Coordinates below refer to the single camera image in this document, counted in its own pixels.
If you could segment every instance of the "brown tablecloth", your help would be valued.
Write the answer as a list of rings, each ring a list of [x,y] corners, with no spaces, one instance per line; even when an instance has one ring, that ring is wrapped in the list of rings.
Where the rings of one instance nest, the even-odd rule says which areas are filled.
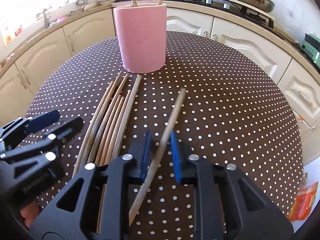
[[[60,122],[84,119],[84,130],[62,150],[66,175],[37,198],[44,208],[71,179],[85,131],[106,87],[122,68],[117,38],[100,42],[67,61],[39,90],[26,117],[52,109]],[[123,89],[132,88],[136,74]],[[145,128],[156,147],[181,87],[187,97],[175,130],[212,163],[235,163],[287,214],[302,172],[297,122],[274,82],[247,57],[223,44],[187,33],[167,33],[166,64],[143,74],[121,154]],[[40,132],[25,143],[40,139]],[[130,189],[134,198],[138,187]],[[192,239],[192,186],[177,185],[168,147],[150,192],[131,226],[131,239]]]

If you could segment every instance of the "orange snack bag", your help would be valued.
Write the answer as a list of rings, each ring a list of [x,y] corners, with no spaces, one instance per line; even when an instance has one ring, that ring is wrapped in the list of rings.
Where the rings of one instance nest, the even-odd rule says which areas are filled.
[[[288,215],[290,221],[305,220],[311,212],[316,200],[318,182],[304,189],[299,189],[295,202]]]

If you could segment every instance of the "pink container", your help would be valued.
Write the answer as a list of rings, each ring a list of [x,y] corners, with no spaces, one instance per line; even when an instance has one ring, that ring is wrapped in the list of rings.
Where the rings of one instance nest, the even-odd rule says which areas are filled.
[[[156,2],[122,6],[114,10],[123,67],[149,73],[165,64],[167,6]]]

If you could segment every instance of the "silver screw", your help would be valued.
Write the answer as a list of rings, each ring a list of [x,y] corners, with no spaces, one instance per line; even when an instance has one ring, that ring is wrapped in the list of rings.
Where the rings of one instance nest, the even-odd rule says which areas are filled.
[[[57,136],[56,136],[54,133],[51,133],[51,134],[48,135],[48,138],[49,138],[50,140],[54,140],[56,137],[57,137]]]
[[[129,161],[132,158],[133,158],[133,156],[131,154],[122,155],[122,159],[125,160],[125,161]]]
[[[189,160],[197,161],[197,160],[199,160],[199,155],[191,154],[191,155],[189,155]]]
[[[237,168],[237,166],[234,163],[228,163],[227,164],[227,169],[234,171]]]
[[[47,160],[52,162],[53,160],[55,160],[56,155],[53,152],[47,152],[45,154],[45,157],[47,158]]]
[[[96,165],[94,163],[88,163],[84,166],[84,168],[88,171],[93,170],[96,167]]]

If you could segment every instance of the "kitchen scale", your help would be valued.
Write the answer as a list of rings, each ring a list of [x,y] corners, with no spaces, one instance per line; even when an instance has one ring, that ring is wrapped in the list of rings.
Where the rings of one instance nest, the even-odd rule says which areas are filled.
[[[320,69],[320,38],[314,34],[306,34],[301,48]]]

